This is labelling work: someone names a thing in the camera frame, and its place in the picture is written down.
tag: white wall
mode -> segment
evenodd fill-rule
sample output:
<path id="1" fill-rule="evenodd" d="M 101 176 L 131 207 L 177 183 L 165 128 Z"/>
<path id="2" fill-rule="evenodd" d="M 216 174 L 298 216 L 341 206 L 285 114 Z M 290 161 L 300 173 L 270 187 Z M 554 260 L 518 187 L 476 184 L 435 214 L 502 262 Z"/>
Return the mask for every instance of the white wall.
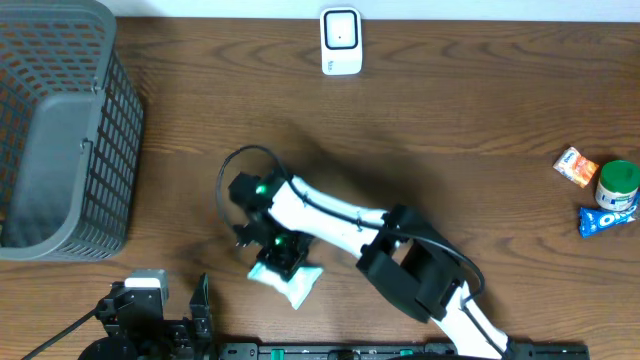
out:
<path id="1" fill-rule="evenodd" d="M 99 0 L 119 16 L 316 19 L 351 5 L 366 19 L 640 22 L 640 0 Z"/>

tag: snack package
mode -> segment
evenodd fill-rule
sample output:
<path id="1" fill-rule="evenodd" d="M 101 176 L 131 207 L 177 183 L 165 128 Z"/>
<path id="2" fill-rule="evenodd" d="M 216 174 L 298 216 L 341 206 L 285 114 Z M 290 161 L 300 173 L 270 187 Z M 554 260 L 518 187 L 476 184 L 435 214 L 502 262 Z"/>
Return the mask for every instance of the snack package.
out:
<path id="1" fill-rule="evenodd" d="M 315 266 L 301 266 L 288 282 L 282 280 L 280 275 L 269 270 L 267 266 L 259 262 L 251 269 L 247 279 L 273 286 L 278 292 L 289 299 L 291 306 L 298 310 L 304 299 L 313 289 L 316 280 L 322 275 L 323 269 Z"/>
<path id="2" fill-rule="evenodd" d="M 573 146 L 568 148 L 553 168 L 558 170 L 567 179 L 584 188 L 589 184 L 593 174 L 598 170 L 598 165 L 586 157 L 580 155 Z"/>
<path id="3" fill-rule="evenodd" d="M 607 210 L 580 209 L 580 235 L 587 238 L 618 224 L 627 224 L 638 220 L 638 199 L 636 196 L 631 207 L 625 211 L 613 212 Z"/>

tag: wood grain surface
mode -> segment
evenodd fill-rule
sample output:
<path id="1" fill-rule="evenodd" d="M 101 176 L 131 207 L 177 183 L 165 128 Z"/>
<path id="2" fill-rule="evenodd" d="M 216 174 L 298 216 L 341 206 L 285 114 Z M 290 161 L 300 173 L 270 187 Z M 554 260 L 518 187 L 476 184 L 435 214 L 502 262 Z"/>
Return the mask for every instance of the wood grain surface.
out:
<path id="1" fill-rule="evenodd" d="M 246 279 L 257 249 L 234 246 L 213 195 L 224 157 L 249 143 L 321 191 L 417 206 L 481 267 L 481 306 L 510 335 L 584 342 L 594 360 L 640 358 L 640 226 L 581 239 L 578 208 L 595 207 L 593 181 L 581 189 L 552 169 L 569 145 L 601 165 L 640 163 L 640 25 L 367 21 L 363 71 L 347 77 L 322 74 L 317 21 L 118 25 L 147 121 L 130 240 L 97 264 L 0 263 L 0 358 L 20 358 L 136 268 L 169 271 L 167 318 L 187 315 L 209 273 L 227 338 L 442 338 L 325 243 L 311 258 L 326 271 L 298 311 Z M 247 153 L 225 184 L 270 166 Z M 41 357 L 77 358 L 103 336 L 90 321 Z"/>

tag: jar lid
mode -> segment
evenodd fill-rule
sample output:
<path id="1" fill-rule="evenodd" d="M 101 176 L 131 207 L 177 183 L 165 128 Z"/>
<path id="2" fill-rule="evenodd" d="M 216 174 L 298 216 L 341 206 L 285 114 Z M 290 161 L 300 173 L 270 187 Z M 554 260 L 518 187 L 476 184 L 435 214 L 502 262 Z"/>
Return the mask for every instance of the jar lid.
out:
<path id="1" fill-rule="evenodd" d="M 611 192 L 627 194 L 640 186 L 640 169 L 634 163 L 616 160 L 602 167 L 600 184 Z"/>

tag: wire basket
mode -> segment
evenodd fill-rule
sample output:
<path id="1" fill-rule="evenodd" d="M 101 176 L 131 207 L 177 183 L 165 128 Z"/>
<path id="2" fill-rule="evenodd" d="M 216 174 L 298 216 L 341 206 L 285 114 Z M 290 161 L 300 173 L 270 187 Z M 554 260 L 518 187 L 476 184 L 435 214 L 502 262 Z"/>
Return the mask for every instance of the wire basket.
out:
<path id="1" fill-rule="evenodd" d="M 120 251 L 143 112 L 92 0 L 0 1 L 0 259 Z"/>

